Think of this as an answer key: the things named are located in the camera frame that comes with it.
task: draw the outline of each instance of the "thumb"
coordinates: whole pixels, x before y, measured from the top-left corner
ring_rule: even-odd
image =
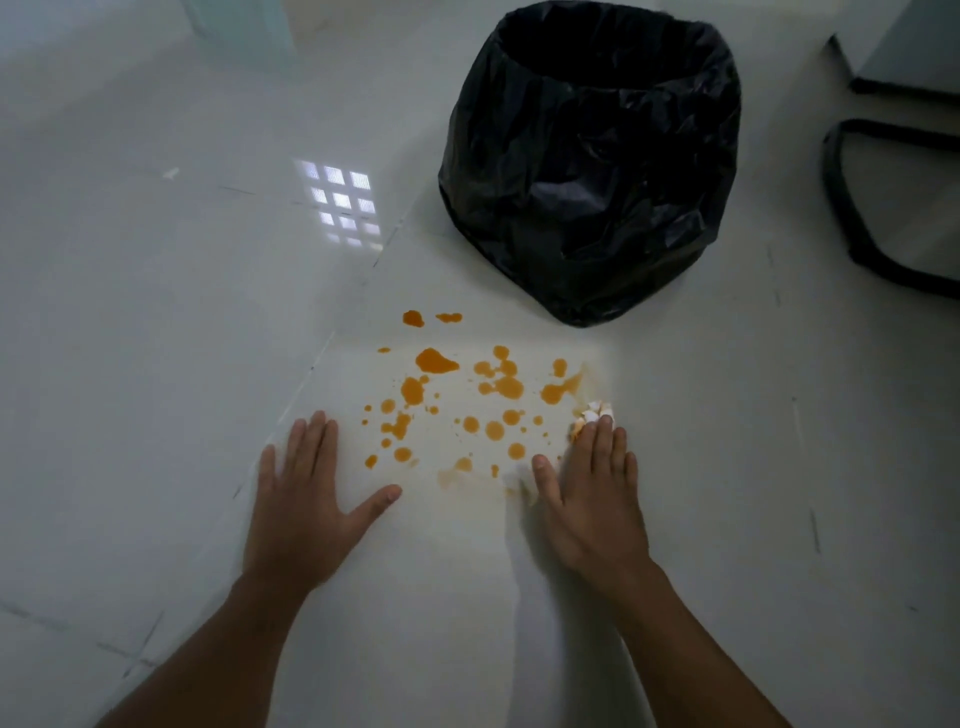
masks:
[[[553,465],[550,464],[550,458],[536,455],[533,461],[533,470],[540,497],[553,508],[563,508],[564,499],[560,495],[560,480],[557,478],[557,472],[553,469]]]
[[[403,490],[400,486],[388,485],[378,490],[347,514],[347,539],[350,548],[360,543],[360,539],[367,533],[367,529],[384,514],[402,493]]]

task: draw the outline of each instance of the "black plastic bag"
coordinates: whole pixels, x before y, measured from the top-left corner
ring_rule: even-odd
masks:
[[[546,2],[487,38],[450,115],[457,229],[561,321],[622,315],[716,239],[740,81],[712,26]]]

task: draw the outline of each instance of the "hand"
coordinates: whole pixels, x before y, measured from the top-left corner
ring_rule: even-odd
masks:
[[[350,513],[337,506],[337,423],[315,412],[290,429],[283,472],[273,445],[260,455],[244,575],[259,575],[306,596],[329,579],[367,529],[401,494],[388,485]]]
[[[563,488],[549,458],[534,457],[533,471],[547,538],[560,560],[607,599],[627,600],[653,562],[626,430],[614,432],[609,416],[586,425],[571,449]]]

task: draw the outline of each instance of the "white wall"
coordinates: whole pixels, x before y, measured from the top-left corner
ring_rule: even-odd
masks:
[[[179,0],[4,3],[0,133],[56,113],[189,34]]]

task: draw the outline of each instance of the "left hand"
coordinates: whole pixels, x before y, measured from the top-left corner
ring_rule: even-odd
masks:
[[[306,596],[323,584],[367,529],[401,494],[388,485],[350,513],[337,506],[337,423],[315,412],[310,424],[294,422],[283,472],[276,476],[276,449],[260,455],[256,502],[243,572]]]

